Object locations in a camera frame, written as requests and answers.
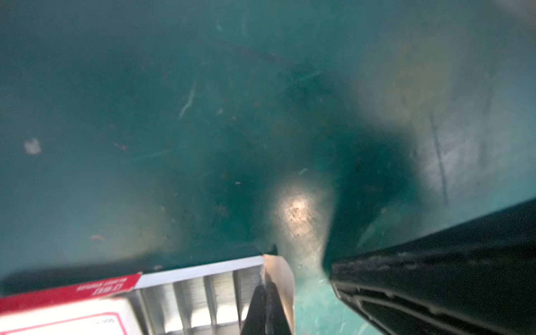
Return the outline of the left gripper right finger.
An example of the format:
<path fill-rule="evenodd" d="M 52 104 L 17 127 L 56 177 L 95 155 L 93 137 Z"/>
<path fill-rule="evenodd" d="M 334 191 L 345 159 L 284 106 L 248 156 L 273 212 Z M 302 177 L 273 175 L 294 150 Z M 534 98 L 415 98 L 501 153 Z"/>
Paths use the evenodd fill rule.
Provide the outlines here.
<path fill-rule="evenodd" d="M 286 318 L 279 291 L 275 283 L 269 282 L 266 290 L 266 334 L 291 335 L 290 325 Z"/>

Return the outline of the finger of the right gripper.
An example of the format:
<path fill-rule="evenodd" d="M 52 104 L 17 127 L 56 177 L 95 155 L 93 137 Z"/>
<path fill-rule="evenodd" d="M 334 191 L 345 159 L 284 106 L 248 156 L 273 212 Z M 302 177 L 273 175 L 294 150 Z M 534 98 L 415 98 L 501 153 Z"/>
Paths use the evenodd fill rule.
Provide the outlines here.
<path fill-rule="evenodd" d="M 340 260 L 330 283 L 382 334 L 534 334 L 535 201 Z"/>

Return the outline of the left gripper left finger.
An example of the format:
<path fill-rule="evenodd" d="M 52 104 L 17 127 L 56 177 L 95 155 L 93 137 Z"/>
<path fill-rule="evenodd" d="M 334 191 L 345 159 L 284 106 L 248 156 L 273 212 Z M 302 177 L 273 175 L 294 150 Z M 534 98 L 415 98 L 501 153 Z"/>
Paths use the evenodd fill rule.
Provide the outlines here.
<path fill-rule="evenodd" d="M 241 335 L 266 335 L 267 293 L 265 286 L 255 288 Z"/>

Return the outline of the red white staple box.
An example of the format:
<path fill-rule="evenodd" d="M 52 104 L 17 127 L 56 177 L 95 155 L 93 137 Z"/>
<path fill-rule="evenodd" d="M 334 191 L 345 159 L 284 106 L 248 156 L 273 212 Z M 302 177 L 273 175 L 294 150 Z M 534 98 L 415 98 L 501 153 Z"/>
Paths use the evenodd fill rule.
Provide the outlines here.
<path fill-rule="evenodd" d="M 241 334 L 255 288 L 269 282 L 294 334 L 295 278 L 269 254 L 7 295 L 1 333 Z"/>

